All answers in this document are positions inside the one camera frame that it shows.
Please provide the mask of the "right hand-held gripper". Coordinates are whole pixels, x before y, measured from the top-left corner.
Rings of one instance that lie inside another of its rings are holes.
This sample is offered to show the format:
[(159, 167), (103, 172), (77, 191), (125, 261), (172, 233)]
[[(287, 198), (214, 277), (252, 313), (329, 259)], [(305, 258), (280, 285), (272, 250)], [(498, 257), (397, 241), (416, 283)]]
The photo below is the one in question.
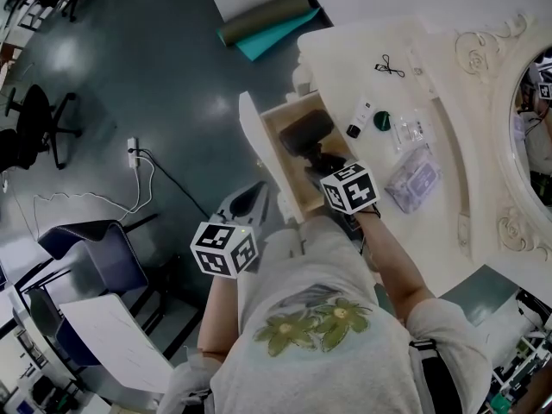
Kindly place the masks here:
[(321, 179), (320, 184), (329, 206), (342, 213), (356, 213), (380, 200), (372, 171), (363, 160)]

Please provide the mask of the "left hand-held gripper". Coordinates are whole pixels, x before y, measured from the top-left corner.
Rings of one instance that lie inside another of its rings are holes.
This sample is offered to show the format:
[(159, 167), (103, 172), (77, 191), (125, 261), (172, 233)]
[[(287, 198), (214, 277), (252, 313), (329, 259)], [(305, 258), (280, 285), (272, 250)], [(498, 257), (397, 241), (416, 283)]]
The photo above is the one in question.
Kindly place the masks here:
[(260, 181), (228, 195), (209, 221), (199, 224), (190, 249), (202, 273), (235, 279), (255, 263), (268, 205), (269, 188)]

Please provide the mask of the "black cylindrical case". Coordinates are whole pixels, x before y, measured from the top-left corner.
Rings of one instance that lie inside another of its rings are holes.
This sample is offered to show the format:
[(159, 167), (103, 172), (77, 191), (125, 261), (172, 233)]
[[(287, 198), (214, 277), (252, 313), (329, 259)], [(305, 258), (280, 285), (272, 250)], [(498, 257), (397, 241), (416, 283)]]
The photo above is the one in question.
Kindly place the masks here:
[(334, 123), (325, 110), (313, 110), (279, 132), (285, 150), (293, 157), (310, 162), (307, 172), (329, 176), (342, 169), (346, 160), (322, 151), (322, 139), (329, 136)]

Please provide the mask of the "cream large wooden drawer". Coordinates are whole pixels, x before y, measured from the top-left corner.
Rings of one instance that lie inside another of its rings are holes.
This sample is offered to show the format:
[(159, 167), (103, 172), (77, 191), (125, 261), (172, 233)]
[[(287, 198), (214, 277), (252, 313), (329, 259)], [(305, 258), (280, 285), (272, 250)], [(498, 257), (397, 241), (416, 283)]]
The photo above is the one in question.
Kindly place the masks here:
[(279, 139), (279, 132), (313, 110), (326, 110), (318, 91), (259, 112), (248, 92), (239, 96), (239, 119), (252, 149), (270, 172), (279, 192), (286, 196), (295, 221), (302, 223), (324, 206), (324, 194), (308, 179), (309, 161), (291, 156)]

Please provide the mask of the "person's right forearm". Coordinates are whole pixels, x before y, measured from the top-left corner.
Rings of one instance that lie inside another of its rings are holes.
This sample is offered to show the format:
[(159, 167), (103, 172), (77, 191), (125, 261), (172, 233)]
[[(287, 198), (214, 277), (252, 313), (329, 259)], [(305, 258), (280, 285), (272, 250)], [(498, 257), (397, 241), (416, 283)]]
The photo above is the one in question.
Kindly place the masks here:
[(354, 214), (393, 309), (406, 322), (411, 311), (424, 300), (433, 298), (411, 257), (386, 227), (373, 207)]

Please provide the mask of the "person's left forearm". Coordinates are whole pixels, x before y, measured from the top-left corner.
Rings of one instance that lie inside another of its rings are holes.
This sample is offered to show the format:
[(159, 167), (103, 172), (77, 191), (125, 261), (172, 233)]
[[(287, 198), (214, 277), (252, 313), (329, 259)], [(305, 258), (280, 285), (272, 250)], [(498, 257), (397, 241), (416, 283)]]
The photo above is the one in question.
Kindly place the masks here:
[(203, 356), (223, 363), (238, 337), (237, 282), (215, 276), (199, 328), (198, 349)]

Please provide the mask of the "cream white vanity dressing table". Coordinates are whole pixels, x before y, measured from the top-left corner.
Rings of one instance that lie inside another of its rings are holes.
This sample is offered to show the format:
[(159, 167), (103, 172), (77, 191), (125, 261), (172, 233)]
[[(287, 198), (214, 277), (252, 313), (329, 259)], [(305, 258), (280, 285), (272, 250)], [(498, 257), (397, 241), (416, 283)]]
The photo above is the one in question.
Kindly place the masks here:
[[(372, 121), (357, 139), (345, 140), (351, 153), (372, 169), (380, 190), (378, 208), (386, 226), (417, 264), (427, 286), (441, 296), (486, 264), (495, 240), (478, 243), (472, 228), (476, 215), (468, 193), (467, 170), (455, 132), (436, 89), (423, 77), (418, 43), (427, 34), (415, 16), (353, 22), (304, 34), (298, 39), (318, 92), (340, 133), (346, 132), (362, 97), (391, 116), (414, 109), (430, 112), (436, 142), (430, 150), (442, 178), (421, 206), (405, 214), (385, 192), (389, 178), (405, 156), (396, 152), (392, 133)], [(405, 72), (377, 72), (382, 55)]]

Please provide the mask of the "clear plastic packet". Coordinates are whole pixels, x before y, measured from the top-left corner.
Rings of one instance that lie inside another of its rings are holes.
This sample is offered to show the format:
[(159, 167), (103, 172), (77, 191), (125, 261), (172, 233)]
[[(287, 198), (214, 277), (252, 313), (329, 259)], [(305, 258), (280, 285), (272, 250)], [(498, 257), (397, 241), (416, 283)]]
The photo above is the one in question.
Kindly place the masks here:
[(427, 109), (414, 109), (390, 119), (393, 145), (397, 153), (409, 153), (436, 142), (436, 133)]

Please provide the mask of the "dark blue chair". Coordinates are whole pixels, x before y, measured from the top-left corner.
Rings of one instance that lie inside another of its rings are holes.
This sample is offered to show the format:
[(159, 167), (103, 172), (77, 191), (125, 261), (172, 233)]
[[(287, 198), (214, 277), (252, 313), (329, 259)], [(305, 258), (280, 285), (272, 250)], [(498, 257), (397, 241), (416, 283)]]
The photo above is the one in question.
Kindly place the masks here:
[(147, 220), (127, 226), (115, 220), (89, 221), (55, 226), (39, 237), (38, 243), (54, 260), (62, 260), (73, 246), (83, 243), (92, 265), (104, 285), (105, 294), (128, 298), (127, 306), (134, 317), (150, 300), (157, 305), (141, 322), (143, 331), (152, 335), (167, 320), (171, 306), (177, 302), (194, 311), (185, 318), (185, 325), (162, 349), (162, 354), (173, 365), (187, 360), (185, 342), (201, 322), (204, 308), (179, 281), (179, 269), (183, 266), (175, 254), (165, 263), (145, 267), (133, 248), (129, 232), (142, 226)]
[(30, 315), (42, 335), (52, 337), (79, 367), (99, 366), (100, 361), (78, 336), (68, 320), (61, 315), (47, 291), (28, 291)]

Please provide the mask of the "black eyelash curler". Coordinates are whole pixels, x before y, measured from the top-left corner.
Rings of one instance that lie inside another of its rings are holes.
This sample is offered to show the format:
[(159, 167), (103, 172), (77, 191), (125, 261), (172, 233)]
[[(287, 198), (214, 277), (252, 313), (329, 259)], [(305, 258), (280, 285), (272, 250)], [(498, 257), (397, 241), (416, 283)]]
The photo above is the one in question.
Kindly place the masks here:
[(396, 74), (400, 78), (405, 77), (405, 72), (404, 71), (402, 71), (400, 69), (395, 69), (391, 66), (390, 56), (388, 54), (384, 53), (382, 55), (381, 59), (382, 59), (382, 63), (376, 63), (374, 65), (374, 69), (377, 72), (385, 72), (385, 73), (388, 73), (388, 74)]

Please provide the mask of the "white marble-look table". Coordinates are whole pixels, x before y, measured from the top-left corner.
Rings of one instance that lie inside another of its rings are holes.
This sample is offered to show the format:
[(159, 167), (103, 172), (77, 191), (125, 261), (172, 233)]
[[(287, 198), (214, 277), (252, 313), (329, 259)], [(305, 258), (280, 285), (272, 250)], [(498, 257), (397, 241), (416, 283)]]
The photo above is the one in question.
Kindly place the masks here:
[(116, 294), (65, 303), (60, 309), (86, 347), (119, 384), (144, 392), (166, 392), (173, 366)]

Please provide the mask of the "person's grey flower-print shirt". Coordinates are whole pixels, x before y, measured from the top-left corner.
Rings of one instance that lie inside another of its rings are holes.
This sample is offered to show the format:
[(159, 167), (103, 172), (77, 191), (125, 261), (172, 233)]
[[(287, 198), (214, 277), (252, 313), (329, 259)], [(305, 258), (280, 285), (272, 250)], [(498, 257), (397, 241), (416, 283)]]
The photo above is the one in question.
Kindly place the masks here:
[(156, 414), (477, 414), (486, 398), (492, 364), (462, 308), (434, 296), (399, 320), (368, 247), (327, 216), (273, 234), (249, 289), (236, 282), (227, 358), (197, 346)]

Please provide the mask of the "teal mat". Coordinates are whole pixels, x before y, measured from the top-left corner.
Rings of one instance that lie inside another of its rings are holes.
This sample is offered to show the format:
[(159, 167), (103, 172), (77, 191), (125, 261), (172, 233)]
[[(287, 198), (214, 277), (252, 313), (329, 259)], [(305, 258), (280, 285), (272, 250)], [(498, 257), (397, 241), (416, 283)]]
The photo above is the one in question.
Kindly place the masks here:
[(312, 9), (304, 15), (276, 24), (240, 40), (235, 45), (250, 61), (255, 61), (287, 35), (312, 20), (319, 10), (319, 8)]

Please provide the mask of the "rolled olive mat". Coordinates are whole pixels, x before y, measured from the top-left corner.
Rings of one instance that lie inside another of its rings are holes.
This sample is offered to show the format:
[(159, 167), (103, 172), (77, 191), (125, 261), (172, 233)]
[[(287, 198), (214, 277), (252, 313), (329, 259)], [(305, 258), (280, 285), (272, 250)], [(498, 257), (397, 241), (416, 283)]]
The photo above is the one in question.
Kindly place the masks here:
[(217, 35), (226, 47), (311, 10), (309, 0), (271, 0), (225, 22)]

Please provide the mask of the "oval mirror with ornate frame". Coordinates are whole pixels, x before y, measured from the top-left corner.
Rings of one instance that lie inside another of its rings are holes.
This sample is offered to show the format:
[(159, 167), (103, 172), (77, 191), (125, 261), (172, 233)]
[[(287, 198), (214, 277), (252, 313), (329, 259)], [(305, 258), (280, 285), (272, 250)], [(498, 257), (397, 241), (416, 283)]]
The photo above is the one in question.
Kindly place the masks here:
[(459, 67), (490, 110), (492, 148), (513, 202), (501, 244), (552, 267), (552, 20), (520, 14), (496, 30), (458, 34)]

